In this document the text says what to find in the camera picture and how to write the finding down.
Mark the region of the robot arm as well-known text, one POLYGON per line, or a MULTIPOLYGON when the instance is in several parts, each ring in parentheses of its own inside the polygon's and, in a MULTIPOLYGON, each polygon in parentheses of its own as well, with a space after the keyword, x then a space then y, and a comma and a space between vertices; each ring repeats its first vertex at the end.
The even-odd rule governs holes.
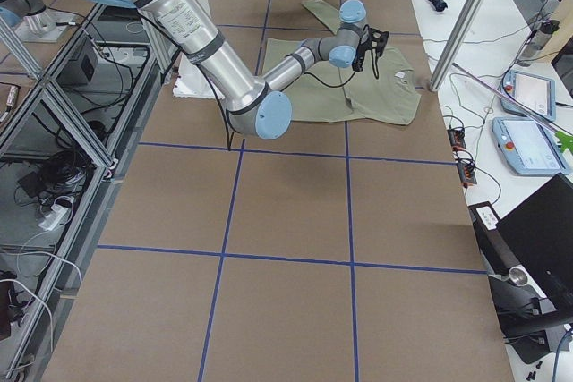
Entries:
POLYGON ((229 126, 238 133, 276 139, 292 119, 292 105, 284 90, 316 63, 337 68, 354 66, 372 38, 366 10, 359 0, 339 9, 340 25, 327 38, 304 40, 293 53, 263 76, 253 75, 197 0, 90 0, 150 13, 181 49, 222 92, 229 126))

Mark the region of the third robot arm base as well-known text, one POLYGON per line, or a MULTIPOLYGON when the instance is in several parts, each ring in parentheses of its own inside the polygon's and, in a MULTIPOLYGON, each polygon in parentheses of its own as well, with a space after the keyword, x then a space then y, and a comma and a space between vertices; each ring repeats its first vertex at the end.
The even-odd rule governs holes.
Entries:
POLYGON ((1 18, 24 42, 56 43, 64 32, 43 0, 1 0, 1 18))

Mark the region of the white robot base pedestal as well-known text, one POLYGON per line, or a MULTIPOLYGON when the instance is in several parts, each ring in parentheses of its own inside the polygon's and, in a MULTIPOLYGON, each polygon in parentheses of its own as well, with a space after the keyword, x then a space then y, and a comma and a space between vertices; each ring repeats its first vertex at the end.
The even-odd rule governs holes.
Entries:
POLYGON ((181 57, 178 65, 173 95, 176 98, 215 98, 210 85, 198 67, 192 65, 184 56, 181 57))

